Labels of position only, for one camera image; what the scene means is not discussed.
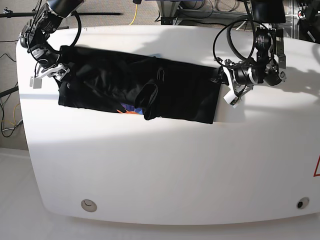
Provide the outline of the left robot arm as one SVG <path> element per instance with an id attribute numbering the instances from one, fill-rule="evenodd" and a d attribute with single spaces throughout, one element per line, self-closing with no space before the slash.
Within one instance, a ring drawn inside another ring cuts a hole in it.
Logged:
<path id="1" fill-rule="evenodd" d="M 240 60 L 222 60 L 216 54 L 214 60 L 220 65 L 216 82 L 228 86 L 224 100 L 235 106 L 241 98 L 263 83 L 276 86 L 285 82 L 286 55 L 284 51 L 284 30 L 279 27 L 286 22 L 281 0 L 252 0 L 245 2 L 245 15 L 240 15 L 222 30 L 233 54 Z M 248 56 L 243 56 L 235 47 L 231 30 L 241 22 L 249 23 L 252 29 L 252 47 Z"/>

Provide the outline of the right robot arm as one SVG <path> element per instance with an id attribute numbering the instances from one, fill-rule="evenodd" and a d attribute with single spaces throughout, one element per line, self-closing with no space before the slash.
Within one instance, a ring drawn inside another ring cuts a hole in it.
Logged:
<path id="1" fill-rule="evenodd" d="M 60 62 L 62 52 L 55 50 L 48 43 L 48 39 L 63 19 L 74 16 L 77 33 L 70 46 L 76 45 L 82 31 L 77 9 L 83 3 L 83 0 L 47 0 L 46 3 L 38 5 L 34 17 L 24 26 L 19 37 L 20 44 L 36 61 L 34 75 L 30 77 L 30 87 L 40 89 L 44 77 L 61 81 L 70 72 L 69 66 Z"/>

